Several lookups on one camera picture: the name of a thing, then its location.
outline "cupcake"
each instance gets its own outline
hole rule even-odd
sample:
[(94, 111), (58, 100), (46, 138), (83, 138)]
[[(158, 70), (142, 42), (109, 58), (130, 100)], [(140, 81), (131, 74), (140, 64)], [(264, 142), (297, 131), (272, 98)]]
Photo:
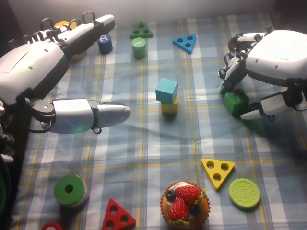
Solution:
[(172, 228), (198, 229), (209, 216), (210, 203), (205, 189), (189, 181), (171, 184), (162, 194), (160, 208)]

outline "checkered fabric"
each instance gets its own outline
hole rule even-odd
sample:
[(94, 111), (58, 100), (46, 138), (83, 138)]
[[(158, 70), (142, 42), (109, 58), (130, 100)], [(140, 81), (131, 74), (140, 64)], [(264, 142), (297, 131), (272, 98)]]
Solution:
[[(108, 200), (115, 199), (136, 219), (136, 229), (166, 229), (160, 197), (173, 182), (188, 180), (208, 189), (210, 230), (307, 229), (307, 162), (304, 113), (243, 122), (223, 106), (217, 72), (224, 66), (229, 39), (237, 33), (264, 32), (266, 14), (209, 17), (149, 23), (148, 55), (135, 60), (132, 26), (110, 33), (113, 51), (97, 44), (72, 64), (51, 98), (115, 101), (128, 105), (125, 123), (100, 135), (31, 134), (12, 230), (38, 230), (57, 222), (65, 230), (100, 230)], [(172, 44), (177, 36), (196, 34), (191, 55)], [(161, 114), (155, 89), (160, 78), (178, 81), (178, 114)], [(250, 101), (283, 90), (246, 77), (240, 84)], [(206, 175), (202, 158), (234, 161), (235, 170), (219, 192)], [(77, 214), (64, 213), (53, 197), (56, 181), (77, 174), (90, 190), (89, 203)], [(261, 202), (252, 212), (236, 208), (228, 188), (237, 178), (254, 181)]]

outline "strawberry half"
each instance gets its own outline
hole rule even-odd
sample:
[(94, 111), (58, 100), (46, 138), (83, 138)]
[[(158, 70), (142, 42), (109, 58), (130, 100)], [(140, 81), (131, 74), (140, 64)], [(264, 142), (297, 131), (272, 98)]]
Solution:
[(189, 208), (184, 202), (184, 200), (180, 197), (178, 197), (173, 205), (171, 206), (171, 210), (169, 211), (169, 218), (173, 221), (176, 220), (183, 220), (188, 221), (189, 220)]
[(201, 188), (195, 186), (183, 186), (175, 189), (177, 197), (181, 197), (186, 202), (187, 206), (193, 205), (201, 195)]

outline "blue triangle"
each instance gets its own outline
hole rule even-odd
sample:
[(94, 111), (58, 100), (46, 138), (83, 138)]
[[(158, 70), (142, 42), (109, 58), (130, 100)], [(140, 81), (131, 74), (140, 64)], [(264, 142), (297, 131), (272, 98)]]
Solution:
[(195, 44), (195, 40), (196, 35), (190, 34), (187, 36), (177, 37), (173, 39), (173, 44), (191, 54)]

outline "red triangle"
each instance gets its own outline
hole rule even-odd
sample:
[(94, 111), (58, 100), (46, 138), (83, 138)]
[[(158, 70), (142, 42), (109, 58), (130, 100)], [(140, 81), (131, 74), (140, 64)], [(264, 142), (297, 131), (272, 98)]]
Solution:
[(133, 218), (118, 203), (116, 203), (115, 200), (109, 199), (101, 230), (127, 229), (134, 227), (135, 224), (135, 218)]

